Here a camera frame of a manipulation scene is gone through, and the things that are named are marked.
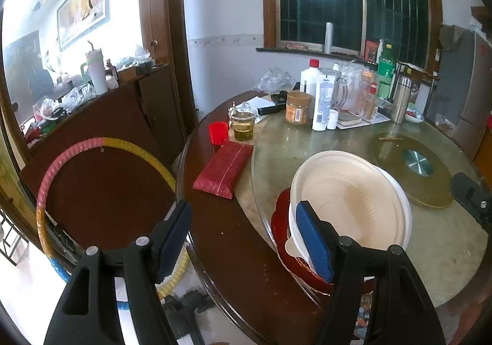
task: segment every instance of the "red plate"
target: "red plate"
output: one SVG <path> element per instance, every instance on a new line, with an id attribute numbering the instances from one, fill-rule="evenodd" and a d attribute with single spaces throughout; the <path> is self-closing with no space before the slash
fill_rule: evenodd
<path id="1" fill-rule="evenodd" d="M 290 273 L 297 276 L 311 289 L 325 295 L 329 295 L 333 289 L 333 284 L 328 284 L 309 266 L 307 266 L 301 258 L 292 257 L 285 250 L 285 242 L 288 239 L 289 229 L 289 205 L 290 205 L 290 188 L 282 191 L 277 198 L 275 204 L 275 212 L 270 221 L 272 235 L 274 236 L 277 245 L 277 253 L 282 264 Z M 374 289 L 374 280 L 368 280 L 363 285 L 363 293 L 371 292 Z"/>

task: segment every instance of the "window sill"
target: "window sill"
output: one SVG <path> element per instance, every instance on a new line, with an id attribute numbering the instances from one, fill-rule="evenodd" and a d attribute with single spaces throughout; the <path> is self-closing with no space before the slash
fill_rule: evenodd
<path id="1" fill-rule="evenodd" d="M 305 55 L 305 56 L 312 56 L 312 57 L 318 57 L 318 58 L 329 58 L 329 59 L 337 59 L 339 61 L 354 61 L 355 63 L 358 64 L 363 64 L 364 66 L 367 66 L 368 68 L 373 68 L 377 69 L 377 65 L 373 62 L 367 62 L 364 61 L 361 57 L 357 55 L 347 55 L 347 54 L 342 54 L 339 52 L 332 52 L 331 54 L 325 54 L 324 52 L 319 52 L 319 51 L 304 51 L 304 50 L 297 50 L 297 49 L 282 49 L 280 47 L 273 47 L 273 48 L 258 48 L 256 49 L 257 52 L 279 52 L 282 54 L 296 54 L 296 55 Z"/>

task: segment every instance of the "jar with yellow liquid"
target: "jar with yellow liquid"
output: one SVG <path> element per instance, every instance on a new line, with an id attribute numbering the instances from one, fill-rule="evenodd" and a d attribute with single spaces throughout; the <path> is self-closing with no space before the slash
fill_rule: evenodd
<path id="1" fill-rule="evenodd" d="M 237 141 L 248 141 L 253 139 L 254 122 L 258 111 L 247 102 L 233 107 L 229 111 L 231 127 L 234 130 L 234 138 Z"/>

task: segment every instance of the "red plastic cup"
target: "red plastic cup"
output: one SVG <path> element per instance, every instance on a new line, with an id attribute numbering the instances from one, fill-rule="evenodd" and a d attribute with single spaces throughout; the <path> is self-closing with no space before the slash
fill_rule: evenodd
<path id="1" fill-rule="evenodd" d="M 210 142 L 213 145 L 222 145 L 229 138 L 229 124 L 226 122 L 213 122 L 208 126 Z"/>

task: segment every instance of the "green soda bottle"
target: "green soda bottle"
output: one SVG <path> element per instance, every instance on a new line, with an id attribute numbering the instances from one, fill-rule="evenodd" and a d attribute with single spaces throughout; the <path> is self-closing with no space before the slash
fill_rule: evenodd
<path id="1" fill-rule="evenodd" d="M 380 98 L 386 99 L 390 96 L 390 86 L 393 79 L 393 74 L 395 73 L 395 59 L 391 53 L 393 46 L 387 44 L 385 50 L 379 57 L 379 66 L 377 68 L 378 74 L 382 76 L 379 81 L 378 96 Z"/>

